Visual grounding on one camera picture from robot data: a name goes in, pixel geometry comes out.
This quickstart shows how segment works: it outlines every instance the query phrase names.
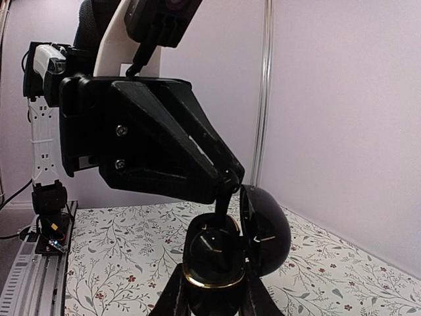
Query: black cable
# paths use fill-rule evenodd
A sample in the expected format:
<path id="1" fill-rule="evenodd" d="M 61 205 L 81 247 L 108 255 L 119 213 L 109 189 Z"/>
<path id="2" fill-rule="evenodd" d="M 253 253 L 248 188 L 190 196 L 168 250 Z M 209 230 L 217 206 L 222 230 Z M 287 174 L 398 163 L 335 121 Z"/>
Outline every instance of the black cable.
<path id="1" fill-rule="evenodd" d="M 25 72 L 25 71 L 26 71 L 24 61 L 25 61 L 25 58 L 26 58 L 28 55 L 29 55 L 29 51 L 27 51 L 27 52 L 25 53 L 25 55 L 22 57 L 22 61 L 20 62 L 20 66 L 22 67 L 22 71 L 23 71 L 23 72 Z"/>
<path id="2" fill-rule="evenodd" d="M 40 227 L 39 227 L 39 222 L 41 221 L 41 217 L 40 216 L 38 216 L 37 217 L 37 221 L 36 221 L 36 232 L 37 232 L 37 234 L 41 234 L 41 229 L 40 229 Z"/>
<path id="3" fill-rule="evenodd" d="M 138 74 L 142 70 L 143 66 L 147 65 L 156 48 L 156 44 L 140 44 L 133 57 L 133 64 L 126 71 L 126 76 L 131 78 Z"/>
<path id="4" fill-rule="evenodd" d="M 0 240 L 13 239 L 13 238 L 16 238 L 16 237 L 19 237 L 19 234 L 5 236 L 5 237 L 0 237 Z"/>
<path id="5" fill-rule="evenodd" d="M 18 196 L 19 194 L 22 193 L 22 191 L 24 191 L 28 186 L 30 186 L 32 183 L 32 179 L 29 180 L 29 182 L 27 184 L 25 184 L 21 189 L 19 189 L 19 191 L 17 191 L 15 194 L 13 194 L 9 199 L 7 199 L 3 204 L 0 205 L 0 211 L 6 206 L 6 204 L 8 204 L 8 202 L 10 202 L 11 200 L 13 200 L 16 196 Z"/>
<path id="6" fill-rule="evenodd" d="M 21 238 L 22 236 L 31 235 L 31 234 L 33 234 L 33 232 L 23 233 L 24 230 L 29 229 L 29 228 L 30 228 L 30 226 L 26 227 L 26 228 L 23 228 L 18 234 L 14 234 L 14 235 L 10 235 L 10 236 L 0 236 L 0 240 L 13 239 L 13 238 L 16 238 L 16 237 Z"/>

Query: floral pattern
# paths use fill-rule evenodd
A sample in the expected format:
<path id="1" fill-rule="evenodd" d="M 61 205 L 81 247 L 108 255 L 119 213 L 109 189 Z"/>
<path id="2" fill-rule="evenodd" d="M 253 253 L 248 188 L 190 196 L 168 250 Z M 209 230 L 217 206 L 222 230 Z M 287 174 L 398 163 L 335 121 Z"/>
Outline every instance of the floral pattern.
<path id="1" fill-rule="evenodd" d="M 189 222 L 213 210 L 190 202 L 78 210 L 65 315 L 147 315 L 182 260 Z M 237 221 L 238 210 L 233 197 Z M 291 251 L 263 282 L 286 315 L 421 315 L 421 281 L 284 212 Z"/>

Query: white wall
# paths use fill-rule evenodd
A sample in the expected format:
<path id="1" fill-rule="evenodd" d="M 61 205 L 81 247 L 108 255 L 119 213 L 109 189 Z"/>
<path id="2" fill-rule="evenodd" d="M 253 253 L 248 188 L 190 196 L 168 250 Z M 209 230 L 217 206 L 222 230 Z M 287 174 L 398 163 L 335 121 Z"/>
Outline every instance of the white wall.
<path id="1" fill-rule="evenodd" d="M 81 2 L 14 0 L 12 3 L 3 52 L 0 100 L 0 162 L 8 196 L 30 179 L 32 170 L 20 60 L 31 40 L 72 43 Z M 248 171 L 255 137 L 262 43 L 263 3 L 257 2 L 203 1 L 179 48 L 165 49 L 161 60 L 163 76 L 192 81 L 210 121 Z M 58 164 L 59 144 L 56 144 Z M 79 172 L 73 179 L 66 177 L 62 169 L 59 171 L 70 198 L 77 199 L 82 207 L 171 200 L 108 189 L 95 170 Z M 30 201 L 30 190 L 16 201 Z"/>
<path id="2" fill-rule="evenodd" d="M 421 1 L 276 2 L 262 187 L 421 277 Z"/>

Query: white bracket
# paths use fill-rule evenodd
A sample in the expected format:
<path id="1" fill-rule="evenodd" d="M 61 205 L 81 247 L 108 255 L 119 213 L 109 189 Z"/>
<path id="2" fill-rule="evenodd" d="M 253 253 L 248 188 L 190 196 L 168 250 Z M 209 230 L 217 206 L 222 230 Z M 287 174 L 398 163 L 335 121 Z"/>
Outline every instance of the white bracket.
<path id="1" fill-rule="evenodd" d="M 59 179 L 59 174 L 52 156 L 51 123 L 57 120 L 57 108 L 48 107 L 44 98 L 36 102 L 28 100 L 29 118 L 32 129 L 32 146 L 34 149 L 33 184 L 48 186 Z"/>

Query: screw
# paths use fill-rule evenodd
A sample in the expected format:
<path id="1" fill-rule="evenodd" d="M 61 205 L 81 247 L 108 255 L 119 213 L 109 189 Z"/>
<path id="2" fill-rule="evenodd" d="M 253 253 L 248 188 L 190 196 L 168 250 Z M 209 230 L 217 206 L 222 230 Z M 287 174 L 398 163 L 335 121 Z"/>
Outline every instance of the screw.
<path id="1" fill-rule="evenodd" d="M 120 137 L 127 135 L 127 131 L 128 131 L 128 128 L 127 126 L 124 126 L 124 125 L 118 125 L 116 128 L 116 134 L 117 136 L 120 136 Z"/>
<path id="2" fill-rule="evenodd" d="M 115 167 L 117 170 L 123 169 L 125 165 L 126 165 L 126 161 L 124 159 L 119 159 L 115 163 Z"/>

